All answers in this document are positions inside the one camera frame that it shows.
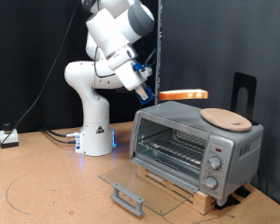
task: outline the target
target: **black backdrop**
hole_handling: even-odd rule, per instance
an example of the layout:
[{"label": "black backdrop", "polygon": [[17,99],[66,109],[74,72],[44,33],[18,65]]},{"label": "black backdrop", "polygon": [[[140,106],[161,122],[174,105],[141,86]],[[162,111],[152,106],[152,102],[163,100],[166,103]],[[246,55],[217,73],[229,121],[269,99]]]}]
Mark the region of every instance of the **black backdrop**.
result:
[{"label": "black backdrop", "polygon": [[[14,125],[34,102],[62,44],[77,0],[0,1],[0,129],[3,122]],[[158,18],[158,0],[143,0]],[[83,123],[82,104],[64,80],[64,68],[74,61],[90,61],[85,52],[90,16],[77,8],[63,51],[47,87],[34,109],[18,126],[18,132],[79,127]],[[157,45],[157,23],[153,33],[133,46],[143,63]],[[154,88],[155,78],[147,84]],[[134,93],[98,90],[110,103],[110,121],[133,120],[142,106]]]},{"label": "black backdrop", "polygon": [[280,0],[162,3],[161,91],[200,88],[208,100],[182,103],[230,109],[234,74],[256,77],[253,120],[264,135],[253,184],[280,203]]}]

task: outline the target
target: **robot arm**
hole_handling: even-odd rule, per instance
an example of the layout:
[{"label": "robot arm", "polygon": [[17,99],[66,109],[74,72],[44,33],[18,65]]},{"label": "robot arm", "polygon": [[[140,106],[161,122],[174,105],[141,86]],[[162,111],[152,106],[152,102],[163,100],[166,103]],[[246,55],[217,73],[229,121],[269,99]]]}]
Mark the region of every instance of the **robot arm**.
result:
[{"label": "robot arm", "polygon": [[148,98],[145,81],[152,74],[135,58],[132,43],[153,30],[151,12],[138,0],[82,0],[94,14],[88,19],[86,51],[93,62],[74,62],[65,68],[65,79],[79,94],[84,122],[77,134],[76,152],[102,156],[112,151],[109,102],[96,89],[116,89],[122,85],[135,90],[142,104]]},{"label": "robot arm", "polygon": [[148,96],[142,85],[145,85],[147,76],[152,72],[149,68],[135,67],[137,54],[132,43],[153,30],[154,18],[151,12],[140,1],[136,1],[116,19],[104,8],[93,14],[86,24],[90,40],[87,49],[93,52],[94,41],[103,51],[108,67],[115,72],[123,86],[129,91],[136,90],[142,100],[146,101]]}]

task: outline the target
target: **wooden table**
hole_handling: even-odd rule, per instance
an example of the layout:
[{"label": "wooden table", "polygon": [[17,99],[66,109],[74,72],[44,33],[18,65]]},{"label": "wooden table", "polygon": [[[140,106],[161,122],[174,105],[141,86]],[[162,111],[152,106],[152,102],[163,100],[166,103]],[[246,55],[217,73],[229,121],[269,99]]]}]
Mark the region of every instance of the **wooden table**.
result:
[{"label": "wooden table", "polygon": [[246,199],[237,197],[240,204],[206,216],[184,204],[164,217],[145,207],[141,218],[127,212],[110,199],[113,189],[98,175],[130,159],[132,125],[111,125],[119,146],[103,157],[76,154],[72,145],[55,143],[43,133],[20,134],[19,147],[0,150],[0,224],[280,223],[280,205],[251,185]]}]

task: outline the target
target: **oven handle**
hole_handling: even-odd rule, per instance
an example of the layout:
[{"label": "oven handle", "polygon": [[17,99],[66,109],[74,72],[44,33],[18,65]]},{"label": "oven handle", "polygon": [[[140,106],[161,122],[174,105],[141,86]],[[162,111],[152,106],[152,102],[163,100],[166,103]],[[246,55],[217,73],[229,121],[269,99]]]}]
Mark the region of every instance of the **oven handle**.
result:
[{"label": "oven handle", "polygon": [[[114,192],[113,192],[113,194],[111,194],[111,198],[115,202],[117,202],[119,205],[121,205],[122,207],[124,207],[125,209],[127,209],[128,211],[134,213],[135,215],[137,215],[139,217],[142,217],[144,215],[144,211],[142,210],[143,202],[146,201],[144,198],[142,198],[139,195],[124,188],[119,183],[114,183],[114,184],[112,184],[112,186],[114,188]],[[130,203],[127,203],[126,201],[121,199],[119,196],[119,192],[122,192],[122,193],[126,194],[128,197],[135,200],[137,202],[136,207],[132,206]]]}]

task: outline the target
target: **oven rack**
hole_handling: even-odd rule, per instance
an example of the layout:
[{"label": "oven rack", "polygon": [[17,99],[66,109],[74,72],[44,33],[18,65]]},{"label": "oven rack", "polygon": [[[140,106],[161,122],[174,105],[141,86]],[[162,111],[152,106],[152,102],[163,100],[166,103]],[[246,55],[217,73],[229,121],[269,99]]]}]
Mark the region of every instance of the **oven rack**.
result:
[{"label": "oven rack", "polygon": [[142,139],[138,144],[200,170],[206,141],[188,133],[169,129]]}]

